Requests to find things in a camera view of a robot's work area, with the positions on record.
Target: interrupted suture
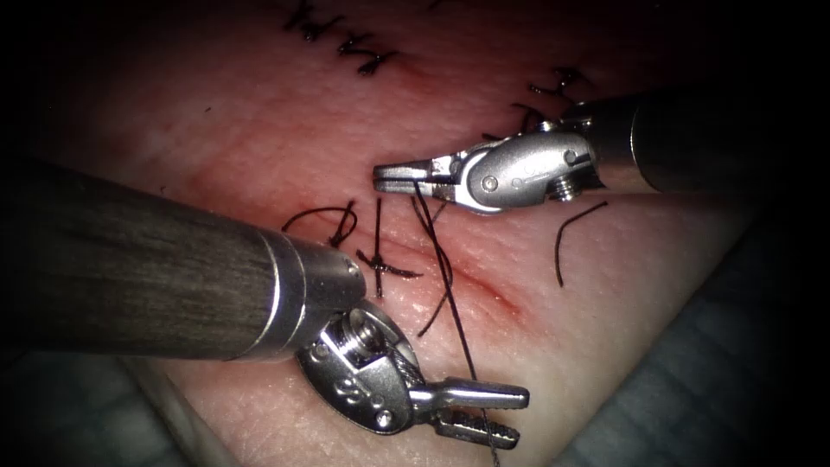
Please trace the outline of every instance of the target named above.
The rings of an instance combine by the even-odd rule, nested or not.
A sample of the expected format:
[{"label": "interrupted suture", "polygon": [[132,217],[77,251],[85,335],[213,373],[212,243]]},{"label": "interrupted suture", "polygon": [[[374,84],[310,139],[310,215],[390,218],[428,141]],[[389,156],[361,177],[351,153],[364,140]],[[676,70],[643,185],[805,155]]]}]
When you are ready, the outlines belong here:
[{"label": "interrupted suture", "polygon": [[377,202],[377,217],[375,218],[374,224],[374,255],[370,259],[361,250],[357,250],[356,254],[361,261],[363,261],[369,267],[374,269],[374,283],[377,291],[377,298],[383,298],[383,285],[381,283],[381,275],[384,272],[389,272],[402,278],[419,278],[424,275],[419,272],[407,271],[388,265],[383,260],[383,257],[380,256],[380,198],[378,198]]},{"label": "interrupted suture", "polygon": [[[326,32],[327,30],[331,29],[336,23],[341,22],[342,20],[346,19],[344,15],[336,15],[327,22],[318,23],[311,21],[310,13],[314,9],[314,6],[309,4],[308,0],[300,0],[297,9],[294,13],[291,14],[288,22],[283,25],[283,30],[290,31],[293,30],[298,24],[300,26],[300,32],[303,33],[303,38],[307,42],[315,42],[322,33]],[[371,76],[374,75],[381,64],[386,63],[389,57],[399,54],[398,50],[393,50],[390,52],[379,53],[373,50],[369,50],[366,48],[354,48],[358,43],[364,42],[366,39],[374,37],[372,33],[366,33],[363,35],[355,35],[351,31],[347,32],[348,39],[340,44],[337,48],[338,55],[367,55],[371,57],[369,61],[360,65],[357,68],[357,74],[360,76]]]}]

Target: black suture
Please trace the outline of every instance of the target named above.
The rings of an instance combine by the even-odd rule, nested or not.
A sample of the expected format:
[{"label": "black suture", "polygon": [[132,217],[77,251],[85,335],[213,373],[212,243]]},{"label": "black suture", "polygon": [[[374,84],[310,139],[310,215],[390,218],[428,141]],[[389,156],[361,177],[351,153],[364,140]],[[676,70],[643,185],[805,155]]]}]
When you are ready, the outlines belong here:
[{"label": "black suture", "polygon": [[[447,268],[444,267],[444,262],[442,258],[446,259],[446,256],[442,257],[441,252],[443,248],[438,244],[438,237],[435,234],[435,226],[432,225],[432,218],[430,217],[430,208],[426,205],[426,200],[424,196],[421,194],[421,188],[418,186],[418,182],[414,182],[413,185],[415,186],[415,195],[418,197],[418,202],[421,205],[421,209],[424,210],[424,218],[426,219],[427,227],[428,227],[428,234],[430,239],[432,240],[432,245],[435,247],[435,256],[438,262],[438,267],[441,269],[441,278],[444,280],[444,289],[447,292],[447,299],[450,301],[450,310],[452,310],[452,318],[456,322],[456,329],[458,329],[458,338],[461,340],[461,345],[464,349],[464,358],[467,360],[467,368],[469,369],[469,376],[473,381],[477,381],[478,377],[476,376],[476,366],[473,364],[473,357],[469,352],[469,345],[467,344],[467,336],[464,334],[464,327],[461,325],[461,317],[458,315],[458,307],[456,306],[456,300],[452,295],[452,287],[450,285],[450,277],[447,273]],[[499,462],[499,455],[495,451],[495,445],[493,444],[493,432],[490,428],[490,423],[487,420],[487,411],[482,409],[482,418],[484,419],[484,425],[487,427],[487,439],[490,444],[490,454],[493,457],[493,466],[499,467],[501,463]]]},{"label": "black suture", "polygon": [[[514,102],[510,106],[520,108],[520,109],[523,109],[525,111],[525,115],[521,119],[521,128],[519,129],[519,133],[521,133],[521,134],[527,133],[531,129],[530,126],[529,126],[531,117],[536,118],[536,125],[542,123],[543,121],[547,121],[549,119],[548,117],[545,116],[544,113],[540,112],[539,110],[537,110],[537,109],[535,109],[531,106],[527,106],[525,104],[520,104],[518,102]],[[496,135],[493,135],[493,134],[490,134],[490,133],[482,133],[482,139],[485,139],[485,140],[488,140],[488,141],[501,141],[504,138],[497,137]]]},{"label": "black suture", "polygon": [[433,215],[432,215],[432,223],[433,223],[433,224],[435,223],[435,221],[437,221],[437,220],[438,220],[438,216],[439,216],[439,215],[441,215],[441,213],[442,213],[442,212],[444,211],[444,209],[447,207],[447,204],[448,204],[448,203],[449,203],[449,202],[442,202],[442,203],[441,203],[441,206],[439,206],[439,207],[438,207],[438,209],[435,211],[435,214],[433,214]]},{"label": "black suture", "polygon": [[369,55],[372,57],[378,56],[375,52],[372,52],[371,50],[366,50],[364,48],[347,48],[346,50],[343,50],[343,53],[341,55]]},{"label": "black suture", "polygon": [[307,42],[314,42],[320,37],[320,34],[324,33],[326,29],[331,28],[336,22],[345,19],[346,17],[343,15],[337,15],[332,18],[329,22],[324,24],[316,24],[314,22],[307,22],[305,23],[300,29],[303,31],[303,37]]},{"label": "black suture", "polygon": [[340,44],[340,47],[337,48],[337,54],[344,55],[347,53],[348,50],[351,50],[352,47],[356,46],[357,44],[369,39],[370,37],[374,37],[372,33],[366,33],[361,35],[355,35],[351,31],[348,32],[348,40],[344,43]]},{"label": "black suture", "polygon": [[359,74],[360,76],[374,74],[374,72],[378,69],[381,63],[385,63],[386,59],[397,54],[399,54],[399,52],[397,50],[393,50],[392,52],[383,55],[375,55],[374,60],[364,63],[359,68],[357,68],[357,74]]},{"label": "black suture", "polygon": [[519,133],[527,133],[531,130],[530,125],[530,118],[536,118],[536,125],[547,121],[549,118],[545,116],[544,113],[540,112],[539,110],[527,106],[525,104],[521,104],[519,102],[514,102],[510,106],[523,109],[525,111],[525,116],[521,119],[521,128],[519,129]]},{"label": "black suture", "polygon": [[[421,211],[420,211],[420,209],[418,209],[418,201],[415,199],[415,196],[410,196],[410,199],[412,200],[412,208],[415,209],[415,215],[418,217],[418,221],[421,223],[421,227],[423,227],[426,234],[429,235],[430,234],[430,227],[426,224],[426,221],[424,220],[424,216],[421,215]],[[435,223],[435,219],[437,218],[438,213],[441,212],[441,209],[443,209],[444,206],[446,206],[446,204],[447,204],[446,202],[444,204],[442,204],[441,208],[439,208],[438,211],[436,211],[435,215],[432,216],[432,222],[433,223]],[[447,271],[450,274],[450,287],[451,287],[453,281],[455,280],[455,278],[453,277],[452,266],[450,265],[450,259],[447,257],[447,253],[444,252],[443,248],[441,248],[441,260],[444,262],[444,265],[446,265]],[[441,312],[441,309],[444,307],[444,302],[446,302],[446,301],[447,301],[447,292],[445,291],[444,295],[441,297],[441,300],[438,302],[438,306],[436,306],[435,310],[432,312],[432,315],[430,316],[430,319],[426,322],[424,327],[418,332],[418,334],[417,334],[418,337],[423,337],[424,334],[426,334],[426,331],[430,330],[430,327],[432,327],[432,324],[435,323],[436,318],[438,318],[438,313]]]},{"label": "black suture", "polygon": [[560,97],[573,104],[573,99],[565,95],[565,89],[576,80],[583,80],[586,82],[588,82],[588,80],[573,67],[555,67],[552,71],[559,75],[559,83],[557,83],[556,87],[549,89],[530,83],[527,85],[527,89],[538,94],[550,94],[552,96]]},{"label": "black suture", "polygon": [[571,222],[574,222],[603,206],[608,206],[608,202],[601,202],[591,208],[587,208],[585,211],[566,219],[565,222],[562,222],[562,225],[559,226],[559,231],[556,233],[556,245],[553,247],[553,264],[556,268],[556,282],[559,283],[559,287],[565,286],[565,283],[562,282],[562,271],[559,268],[559,245],[562,243],[562,233],[565,231],[565,227],[567,227]]},{"label": "black suture", "polygon": [[[309,214],[321,213],[325,211],[342,211],[343,217],[340,219],[340,224],[337,226],[337,231],[334,235],[329,237],[329,245],[331,245],[334,248],[337,248],[346,238],[348,238],[349,235],[352,234],[354,228],[357,227],[357,214],[352,210],[352,206],[354,206],[354,201],[348,202],[348,205],[345,208],[338,208],[337,206],[334,206],[326,208],[307,209],[299,214],[295,214],[294,216],[292,216],[289,220],[287,220],[287,222],[285,222],[285,224],[283,224],[280,230],[282,232],[288,231],[288,227],[291,227],[291,224],[293,224],[301,217],[304,217]],[[348,231],[346,233],[343,233],[343,226],[346,223],[346,218],[349,216],[352,217],[352,225],[349,226]]]},{"label": "black suture", "polygon": [[[340,224],[337,224],[337,230],[335,234],[329,237],[329,245],[334,248],[340,246],[340,244],[348,238],[349,235],[352,234],[354,228],[357,227],[357,214],[352,211],[352,206],[354,206],[354,200],[350,200],[346,205],[346,210],[343,212],[343,217],[340,218]],[[352,227],[348,230],[348,232],[343,233],[343,227],[346,225],[346,218],[349,215],[354,216],[354,222],[352,222]]]},{"label": "black suture", "polygon": [[377,206],[377,217],[375,218],[374,223],[374,256],[370,259],[364,252],[357,250],[357,258],[374,269],[375,292],[377,294],[377,298],[383,298],[383,284],[380,279],[382,272],[389,272],[403,278],[419,278],[424,274],[399,269],[384,262],[383,257],[380,256],[380,198],[378,198]]},{"label": "black suture", "polygon": [[283,26],[283,29],[286,31],[292,30],[294,26],[297,26],[301,21],[309,19],[309,13],[314,9],[314,6],[309,5],[307,0],[300,0],[300,4],[297,6],[297,10],[291,14],[291,18],[288,22]]}]

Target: screw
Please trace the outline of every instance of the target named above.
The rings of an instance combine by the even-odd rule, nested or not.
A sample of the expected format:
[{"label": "screw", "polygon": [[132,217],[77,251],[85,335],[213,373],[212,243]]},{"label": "screw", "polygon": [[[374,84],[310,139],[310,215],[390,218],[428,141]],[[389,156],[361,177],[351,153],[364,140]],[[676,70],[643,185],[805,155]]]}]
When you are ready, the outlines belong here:
[{"label": "screw", "polygon": [[329,356],[329,346],[321,342],[314,344],[314,356],[326,358]]},{"label": "screw", "polygon": [[388,410],[381,410],[377,413],[377,415],[374,416],[374,419],[377,420],[378,426],[380,428],[387,428],[389,425],[392,424],[392,420],[394,420],[394,417],[392,416],[392,413]]},{"label": "screw", "polygon": [[482,180],[482,188],[488,193],[493,193],[495,189],[499,188],[499,181],[494,176],[485,176]]}]

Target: cut suture end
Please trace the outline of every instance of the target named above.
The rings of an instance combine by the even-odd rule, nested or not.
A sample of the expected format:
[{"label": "cut suture end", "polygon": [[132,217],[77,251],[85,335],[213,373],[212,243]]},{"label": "cut suture end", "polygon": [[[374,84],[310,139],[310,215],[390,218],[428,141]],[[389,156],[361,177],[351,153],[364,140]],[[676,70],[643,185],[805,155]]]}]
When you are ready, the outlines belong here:
[{"label": "cut suture end", "polygon": [[566,219],[565,222],[562,222],[562,225],[559,226],[559,230],[556,233],[556,245],[553,247],[553,265],[556,269],[556,282],[559,284],[559,287],[565,286],[565,283],[562,280],[562,270],[559,262],[559,246],[562,244],[562,233],[565,231],[565,227],[568,227],[568,225],[572,222],[579,220],[580,218],[596,211],[597,209],[600,209],[603,206],[608,206],[608,202],[600,202],[599,204],[587,208],[585,211]]}]

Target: skin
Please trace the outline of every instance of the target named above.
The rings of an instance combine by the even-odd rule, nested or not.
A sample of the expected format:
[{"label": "skin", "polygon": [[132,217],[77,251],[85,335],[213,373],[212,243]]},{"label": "skin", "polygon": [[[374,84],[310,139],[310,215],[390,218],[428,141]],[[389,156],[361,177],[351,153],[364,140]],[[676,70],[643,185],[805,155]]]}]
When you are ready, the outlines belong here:
[{"label": "skin", "polygon": [[[271,229],[301,210],[354,199],[360,222],[341,249],[372,252],[372,167],[461,150],[483,131],[513,133],[522,112],[511,102],[558,115],[565,101],[527,91],[529,82],[553,87],[551,67],[588,77],[569,88],[581,100],[694,80],[731,61],[705,4],[608,3],[445,2],[427,12],[428,3],[320,1],[316,22],[346,19],[313,43],[299,28],[282,30],[293,2],[99,12],[62,25],[71,34],[42,40],[52,53],[38,65],[31,147],[61,165]],[[360,77],[367,57],[336,53],[347,30],[375,33],[360,48],[401,54]],[[386,274],[376,299],[364,267],[370,298],[411,338],[428,380],[468,377],[448,309],[415,338],[444,289],[409,198],[383,199],[381,254],[424,276]],[[560,289],[556,229],[602,200],[609,206],[565,232]],[[738,202],[680,196],[585,195],[497,217],[447,207],[436,229],[479,378],[531,393],[527,410],[489,412],[521,431],[519,446],[500,452],[502,464],[549,463],[751,215]],[[324,243],[339,219],[309,216],[290,232]],[[488,448],[428,426],[394,437],[356,428],[323,404],[294,361],[155,364],[243,465],[491,463]]]}]

